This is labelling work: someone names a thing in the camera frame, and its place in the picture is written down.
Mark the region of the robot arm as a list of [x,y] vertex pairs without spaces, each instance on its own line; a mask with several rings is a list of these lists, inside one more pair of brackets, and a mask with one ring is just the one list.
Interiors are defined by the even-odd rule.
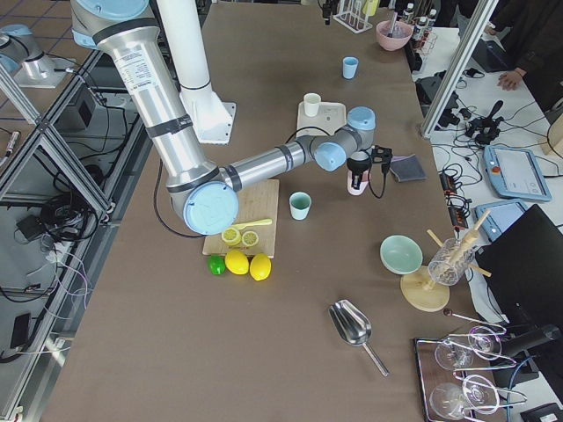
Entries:
[[74,1],[77,44],[111,57],[149,138],[168,172],[172,207],[201,235],[227,229],[238,215],[241,189],[315,162],[326,171],[372,161],[377,146],[372,109],[352,109],[326,136],[302,135],[269,151],[219,167],[202,142],[232,122],[210,85],[201,25],[193,1]]

